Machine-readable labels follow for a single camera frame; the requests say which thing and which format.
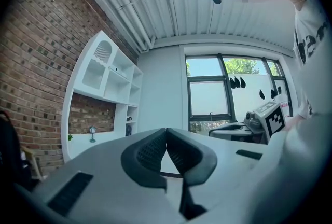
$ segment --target window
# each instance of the window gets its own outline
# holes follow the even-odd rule
[[[221,54],[186,57],[189,130],[208,135],[226,123],[242,122],[247,111],[278,96],[285,116],[293,116],[292,102],[284,72],[278,61]],[[232,88],[232,81],[245,82],[245,88]],[[262,91],[265,100],[260,96]]]

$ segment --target white shelving unit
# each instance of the white shelving unit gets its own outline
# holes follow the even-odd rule
[[[75,135],[68,147],[68,119],[73,93],[98,100],[116,103],[114,131],[109,140],[124,137],[126,126],[137,132],[137,120],[141,96],[143,73],[119,50],[119,47],[103,32],[94,35],[82,51],[69,80],[62,109],[61,141],[65,162],[70,160],[70,148],[75,148]],[[95,134],[98,142],[98,127]],[[82,150],[95,145],[86,140]]]

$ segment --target ceiling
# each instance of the ceiling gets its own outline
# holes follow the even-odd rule
[[[233,36],[241,40],[258,40],[276,51],[291,53],[294,44],[293,5],[287,0],[268,0],[260,3],[243,3],[240,0],[223,0],[215,5],[212,0],[129,0],[130,4],[118,0],[120,9],[105,0],[115,12],[121,23],[120,11],[133,20],[133,7],[147,36],[156,37],[155,46],[172,38],[186,39],[204,35],[222,41],[222,38]],[[144,41],[137,23],[133,27]]]

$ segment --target brick wall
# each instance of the brick wall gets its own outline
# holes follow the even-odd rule
[[[0,107],[21,144],[34,149],[45,175],[63,163],[66,87],[85,44],[100,30],[136,63],[136,54],[94,0],[12,0],[1,23]]]
[[[97,132],[113,131],[116,104],[73,94],[69,113],[70,134],[90,133],[94,125]]]

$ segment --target small lantern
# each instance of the small lantern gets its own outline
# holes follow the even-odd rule
[[[90,142],[91,142],[91,143],[95,143],[95,139],[93,138],[93,134],[95,133],[95,131],[96,131],[96,127],[94,127],[94,125],[91,126],[91,127],[90,127],[90,133],[92,134],[92,137],[91,137],[91,139],[90,139]]]

